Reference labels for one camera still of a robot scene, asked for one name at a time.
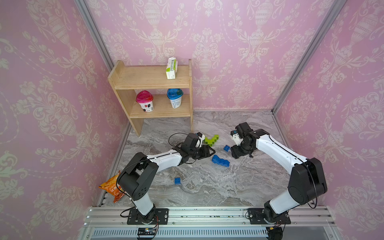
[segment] pink yogurt cup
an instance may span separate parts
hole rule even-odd
[[[136,96],[136,102],[140,104],[144,112],[153,111],[152,101],[153,101],[153,95],[146,90],[139,92],[138,95]]]

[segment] blue yogurt cup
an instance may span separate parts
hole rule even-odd
[[[167,97],[170,100],[170,103],[173,108],[178,108],[181,105],[181,96],[183,91],[180,88],[170,88],[167,91]]]

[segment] green lego piece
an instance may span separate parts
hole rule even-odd
[[[208,139],[207,137],[205,137],[203,142],[208,144],[208,146],[212,147],[212,145],[214,145],[215,142],[217,142],[217,140],[218,140],[218,135],[215,134],[212,139]]]

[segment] orange snack bag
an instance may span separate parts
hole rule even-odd
[[[117,189],[116,187],[116,180],[119,175],[120,175],[120,171],[117,175],[115,175],[114,177],[111,177],[108,181],[106,181],[105,183],[99,186],[99,188],[104,189],[105,191],[115,196],[113,203],[117,202],[118,200],[120,200],[121,197],[124,196],[124,193],[120,192],[119,190],[121,189],[121,187],[119,186],[119,189]]]

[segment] yogurt cup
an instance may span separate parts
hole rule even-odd
[[[183,91],[180,88],[170,88],[167,91],[167,97],[170,100],[170,103],[173,108],[178,108],[181,105],[181,96]]]
[[[153,111],[153,95],[143,90],[139,92],[136,96],[136,102],[140,104],[141,108],[144,112],[152,112]]]

